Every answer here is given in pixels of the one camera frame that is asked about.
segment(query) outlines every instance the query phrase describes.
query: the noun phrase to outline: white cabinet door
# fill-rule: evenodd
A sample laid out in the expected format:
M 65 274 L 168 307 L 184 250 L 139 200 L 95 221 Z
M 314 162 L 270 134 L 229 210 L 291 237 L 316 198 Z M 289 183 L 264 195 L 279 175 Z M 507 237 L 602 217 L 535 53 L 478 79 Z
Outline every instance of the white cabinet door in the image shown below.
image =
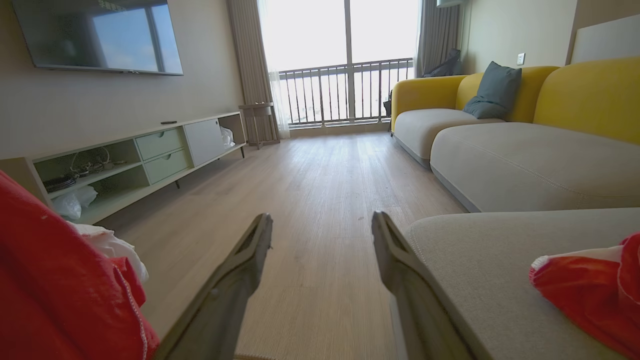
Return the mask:
M 198 166 L 225 152 L 218 119 L 194 122 L 184 126 L 193 166 Z

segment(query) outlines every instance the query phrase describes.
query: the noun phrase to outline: sofa seat cushion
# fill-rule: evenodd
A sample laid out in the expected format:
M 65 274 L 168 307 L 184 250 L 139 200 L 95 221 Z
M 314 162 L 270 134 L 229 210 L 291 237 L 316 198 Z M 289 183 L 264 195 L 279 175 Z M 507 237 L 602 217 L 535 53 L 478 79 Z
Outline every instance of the sofa seat cushion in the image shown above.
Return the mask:
M 611 247 L 640 230 L 640 208 L 476 213 L 417 221 L 405 238 L 474 353 L 499 359 L 624 359 L 529 284 L 539 256 Z
M 503 122 L 503 120 L 478 120 L 464 111 L 452 109 L 411 110 L 397 116 L 394 135 L 419 163 L 429 166 L 431 145 L 438 132 L 452 126 L 491 122 Z
M 433 172 L 471 211 L 640 206 L 640 146 L 505 122 L 441 131 Z

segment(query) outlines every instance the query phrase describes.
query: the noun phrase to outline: floor plank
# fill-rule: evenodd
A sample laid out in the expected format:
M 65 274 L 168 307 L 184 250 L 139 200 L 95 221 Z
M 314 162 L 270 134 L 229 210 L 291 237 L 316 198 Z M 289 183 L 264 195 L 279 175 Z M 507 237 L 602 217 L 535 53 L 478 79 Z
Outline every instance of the floor plank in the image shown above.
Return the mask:
M 284 140 L 215 161 L 100 222 L 150 274 L 143 314 L 164 336 L 253 217 L 274 219 L 237 351 L 277 359 L 395 359 L 371 215 L 400 230 L 465 210 L 388 133 Z

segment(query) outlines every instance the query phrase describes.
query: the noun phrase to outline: flat screen tv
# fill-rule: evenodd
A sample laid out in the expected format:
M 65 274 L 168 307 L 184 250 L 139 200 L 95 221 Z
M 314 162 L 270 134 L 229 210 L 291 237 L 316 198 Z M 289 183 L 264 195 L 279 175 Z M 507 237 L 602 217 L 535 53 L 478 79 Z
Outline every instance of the flat screen tv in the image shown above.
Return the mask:
M 36 67 L 182 75 L 166 0 L 13 0 Z

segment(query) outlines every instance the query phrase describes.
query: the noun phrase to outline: tv stand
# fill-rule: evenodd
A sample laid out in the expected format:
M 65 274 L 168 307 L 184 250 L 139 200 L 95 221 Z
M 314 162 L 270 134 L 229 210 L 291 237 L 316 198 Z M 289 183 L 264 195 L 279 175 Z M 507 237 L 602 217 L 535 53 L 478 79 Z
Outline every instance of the tv stand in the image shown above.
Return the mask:
M 230 129 L 235 146 L 225 147 L 220 127 Z M 206 119 L 160 126 L 116 139 L 0 160 L 0 170 L 53 209 L 53 200 L 82 186 L 91 185 L 98 192 L 88 208 L 82 209 L 78 224 L 94 224 L 156 190 L 176 183 L 207 164 L 247 144 L 243 119 L 239 111 Z M 80 165 L 107 153 L 113 163 L 109 169 L 91 172 L 76 179 L 74 186 L 47 192 L 43 181 L 71 173 L 71 164 Z

